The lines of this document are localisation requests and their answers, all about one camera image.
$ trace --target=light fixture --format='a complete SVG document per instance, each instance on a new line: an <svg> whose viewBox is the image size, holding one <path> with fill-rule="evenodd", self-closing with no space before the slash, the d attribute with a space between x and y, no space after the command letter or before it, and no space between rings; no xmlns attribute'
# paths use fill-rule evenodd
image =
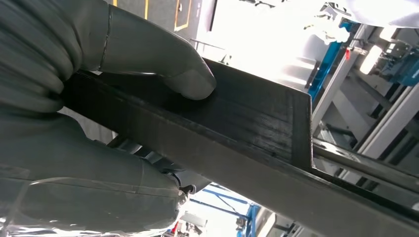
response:
<svg viewBox="0 0 419 237"><path fill-rule="evenodd" d="M397 28L395 27L386 27L381 31L380 38L384 40L391 40L396 30Z"/></svg>
<svg viewBox="0 0 419 237"><path fill-rule="evenodd" d="M371 50L368 52L359 70L364 74L370 73L371 69L376 64L381 53L382 53L382 49L378 47L377 45L374 45L371 48Z"/></svg>

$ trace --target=gloved hand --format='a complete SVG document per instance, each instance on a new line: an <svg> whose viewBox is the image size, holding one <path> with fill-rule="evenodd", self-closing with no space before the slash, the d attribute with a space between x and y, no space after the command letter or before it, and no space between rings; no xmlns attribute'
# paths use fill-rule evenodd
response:
<svg viewBox="0 0 419 237"><path fill-rule="evenodd" d="M48 95L60 94L78 69L156 73L195 100L216 86L187 41L102 0L2 0L0 12L4 105L56 112L62 104Z"/></svg>

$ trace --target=blue beam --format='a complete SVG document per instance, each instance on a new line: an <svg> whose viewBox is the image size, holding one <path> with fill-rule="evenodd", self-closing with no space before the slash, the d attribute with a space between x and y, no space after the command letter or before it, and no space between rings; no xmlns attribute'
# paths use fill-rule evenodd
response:
<svg viewBox="0 0 419 237"><path fill-rule="evenodd" d="M234 201L239 202L239 203L248 204L248 202L245 201L245 200L241 200L241 199L231 197L231 196L228 196L228 195L225 195L225 194L220 194L220 193L217 193L215 191L208 190L208 189L203 189L202 191L210 193L210 194L214 194L214 195L219 196L219 197L228 198L228 199L234 200Z"/></svg>
<svg viewBox="0 0 419 237"><path fill-rule="evenodd" d="M240 214L240 213L236 213L236 212L234 212L234 211L229 211L229 210L226 210L226 209L220 208L220 207L218 207L218 206L209 205L209 204L207 204L207 203L205 203L205 202L201 202L201 201L198 201L198 200L195 200L195 199L190 199L190 201L195 202L195 203L198 203L198 204L201 204L201 205L204 205L204 206L212 207L212 208L214 208L214 209L217 209L217 210L220 210L220 211L226 212L226 213L228 213L228 214L238 216L238 217L240 217L240 218L242 218L242 219L245 219L245 220L248 220L248 219L249 219L247 216L242 215L242 214Z"/></svg>
<svg viewBox="0 0 419 237"><path fill-rule="evenodd" d="M348 31L351 29L352 24L344 22L340 27L344 27ZM308 94L311 95L311 100L314 101L319 93L320 89L325 82L326 76L329 74L330 69L332 68L333 62L335 61L337 54L339 53L340 46L342 43L333 42L330 44L328 51L323 58L322 63L319 66L319 71L317 71L316 76L311 83L310 88L308 89Z"/></svg>

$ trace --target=plastic wrap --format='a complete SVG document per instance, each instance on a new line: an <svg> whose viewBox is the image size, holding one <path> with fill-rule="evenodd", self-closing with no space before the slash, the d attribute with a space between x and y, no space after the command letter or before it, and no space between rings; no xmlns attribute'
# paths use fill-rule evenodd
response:
<svg viewBox="0 0 419 237"><path fill-rule="evenodd" d="M28 175L0 165L0 237L157 236L188 200L174 189Z"/></svg>

